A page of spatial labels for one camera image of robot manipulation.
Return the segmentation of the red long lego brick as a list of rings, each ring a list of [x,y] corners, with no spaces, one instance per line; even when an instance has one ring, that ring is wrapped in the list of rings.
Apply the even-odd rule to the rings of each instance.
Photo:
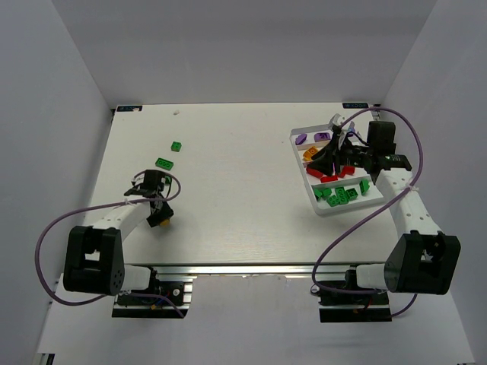
[[[341,172],[338,174],[339,178],[345,178],[347,176],[353,176],[355,174],[355,167],[354,166],[344,166],[341,169]]]

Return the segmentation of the yellow round lego piece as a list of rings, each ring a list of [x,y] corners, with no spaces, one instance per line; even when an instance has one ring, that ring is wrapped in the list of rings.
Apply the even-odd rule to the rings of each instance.
[[[308,148],[306,150],[306,152],[310,155],[310,156],[314,156],[319,150],[315,147],[315,146],[312,146],[310,148]]]

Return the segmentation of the red half-round lego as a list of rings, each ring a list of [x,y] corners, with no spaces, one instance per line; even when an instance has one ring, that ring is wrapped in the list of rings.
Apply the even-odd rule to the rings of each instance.
[[[315,170],[315,169],[307,169],[307,173],[311,176],[318,178],[318,179],[321,179],[323,177],[323,174],[320,171]]]

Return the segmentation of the purple lego plate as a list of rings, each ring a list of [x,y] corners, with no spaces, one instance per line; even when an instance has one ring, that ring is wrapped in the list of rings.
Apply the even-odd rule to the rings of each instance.
[[[330,133],[328,132],[318,132],[314,135],[315,142],[329,141],[331,139]]]

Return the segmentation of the green square lego brick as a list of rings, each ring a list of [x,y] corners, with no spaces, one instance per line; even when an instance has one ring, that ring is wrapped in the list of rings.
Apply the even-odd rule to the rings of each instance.
[[[362,179],[359,183],[359,189],[360,189],[360,192],[361,192],[361,195],[362,196],[365,196],[368,194],[368,191],[370,190],[370,182],[368,179]]]

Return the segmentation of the purple curved lego piece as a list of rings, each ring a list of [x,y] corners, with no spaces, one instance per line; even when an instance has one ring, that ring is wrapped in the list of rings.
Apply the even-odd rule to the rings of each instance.
[[[302,133],[302,134],[299,134],[296,139],[295,139],[295,144],[296,145],[301,145],[303,144],[305,141],[307,140],[307,134],[306,133]]]

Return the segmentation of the green thin lego plate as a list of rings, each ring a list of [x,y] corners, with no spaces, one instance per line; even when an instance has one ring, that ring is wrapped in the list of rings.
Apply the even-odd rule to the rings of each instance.
[[[336,187],[335,193],[340,205],[347,205],[349,203],[349,197],[344,187]]]

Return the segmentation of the red rectangular lego brick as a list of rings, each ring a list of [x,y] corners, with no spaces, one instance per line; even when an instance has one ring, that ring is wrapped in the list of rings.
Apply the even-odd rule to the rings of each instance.
[[[335,182],[339,179],[339,177],[337,176],[323,176],[321,179],[320,179],[320,182],[321,183],[331,183],[331,182]]]

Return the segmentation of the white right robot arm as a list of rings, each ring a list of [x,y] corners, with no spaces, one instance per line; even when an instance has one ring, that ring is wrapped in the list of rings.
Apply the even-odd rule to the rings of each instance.
[[[460,241],[445,234],[428,213],[415,183],[419,173],[412,171],[408,158],[396,154],[392,122],[372,121],[363,146],[349,140],[340,122],[330,124],[331,141],[313,157],[311,164],[325,174],[344,167],[359,167],[387,203],[350,228],[354,232],[372,218],[389,211],[398,242],[383,264],[359,264],[354,268],[355,285],[350,289],[329,287],[321,290],[338,294],[375,294],[379,291],[408,294],[444,295],[448,292],[460,255]]]

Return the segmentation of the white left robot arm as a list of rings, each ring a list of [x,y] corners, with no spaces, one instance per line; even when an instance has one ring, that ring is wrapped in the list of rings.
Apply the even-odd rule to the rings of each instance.
[[[128,199],[91,226],[76,226],[68,236],[63,286],[71,292],[116,296],[121,292],[147,293],[155,273],[150,267],[124,263],[123,241],[142,223],[154,228],[168,223],[173,209],[167,203],[173,177],[146,170],[141,182],[124,193]]]

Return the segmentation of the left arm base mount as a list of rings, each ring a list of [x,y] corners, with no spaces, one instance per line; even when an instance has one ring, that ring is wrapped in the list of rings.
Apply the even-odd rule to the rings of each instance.
[[[119,319],[184,319],[189,311],[194,277],[163,273],[150,267],[147,289],[115,298],[112,317]]]

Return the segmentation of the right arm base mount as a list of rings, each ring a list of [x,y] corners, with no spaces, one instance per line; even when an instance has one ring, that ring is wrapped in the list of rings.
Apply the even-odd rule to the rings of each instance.
[[[344,290],[358,290],[359,294],[341,294],[323,290],[313,284],[310,294],[318,298],[321,323],[359,323],[359,322],[391,322],[389,297],[383,292],[364,294],[356,283],[354,269],[348,269],[343,279],[319,281],[328,287]]]

